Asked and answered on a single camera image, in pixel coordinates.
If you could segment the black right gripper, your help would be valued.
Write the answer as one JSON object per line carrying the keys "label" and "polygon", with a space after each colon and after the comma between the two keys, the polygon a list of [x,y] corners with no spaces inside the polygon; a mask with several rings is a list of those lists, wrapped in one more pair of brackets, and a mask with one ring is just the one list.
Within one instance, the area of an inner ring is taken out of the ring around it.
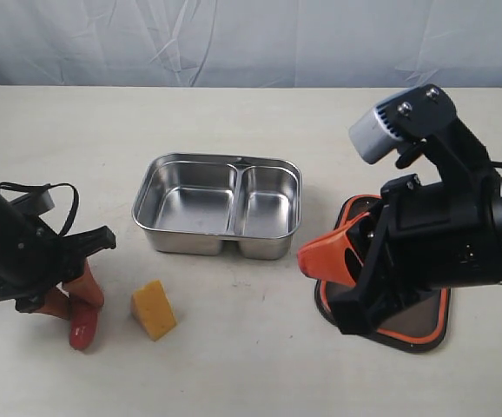
{"label": "black right gripper", "polygon": [[[423,186],[416,175],[406,175],[382,187],[379,213],[341,212],[334,231],[300,248],[298,265],[306,277],[356,284],[329,300],[340,332],[371,334],[437,289],[498,283],[492,186],[492,180],[472,190],[443,182]],[[352,243],[370,241],[363,266]]]}

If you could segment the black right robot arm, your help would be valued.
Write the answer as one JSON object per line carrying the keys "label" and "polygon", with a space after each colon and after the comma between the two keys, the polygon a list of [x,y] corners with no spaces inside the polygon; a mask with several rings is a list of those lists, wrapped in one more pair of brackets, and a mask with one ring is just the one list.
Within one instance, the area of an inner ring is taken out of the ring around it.
{"label": "black right robot arm", "polygon": [[301,272],[345,287],[327,303],[343,334],[367,335],[444,288],[502,285],[502,176],[454,193],[415,175],[298,253]]}

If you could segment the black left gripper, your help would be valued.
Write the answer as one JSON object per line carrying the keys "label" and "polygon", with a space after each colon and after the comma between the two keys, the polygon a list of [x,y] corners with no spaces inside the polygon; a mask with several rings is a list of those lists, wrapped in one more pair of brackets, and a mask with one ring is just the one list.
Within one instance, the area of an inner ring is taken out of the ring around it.
{"label": "black left gripper", "polygon": [[[20,313],[46,314],[70,320],[69,293],[93,308],[102,308],[104,295],[96,282],[89,256],[116,247],[106,226],[75,235],[0,238],[0,302],[13,300]],[[63,290],[56,286],[64,282]]]}

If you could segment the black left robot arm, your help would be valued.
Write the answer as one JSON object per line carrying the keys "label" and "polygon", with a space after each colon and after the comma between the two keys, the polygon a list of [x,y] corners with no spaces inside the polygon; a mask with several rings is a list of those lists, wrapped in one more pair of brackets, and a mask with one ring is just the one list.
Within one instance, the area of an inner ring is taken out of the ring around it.
{"label": "black left robot arm", "polygon": [[116,248],[116,236],[106,226],[70,233],[80,200],[76,190],[62,228],[55,231],[41,217],[54,207],[53,188],[0,182],[0,302],[14,301],[20,313],[69,319],[69,297],[59,285],[82,278],[87,259]]}

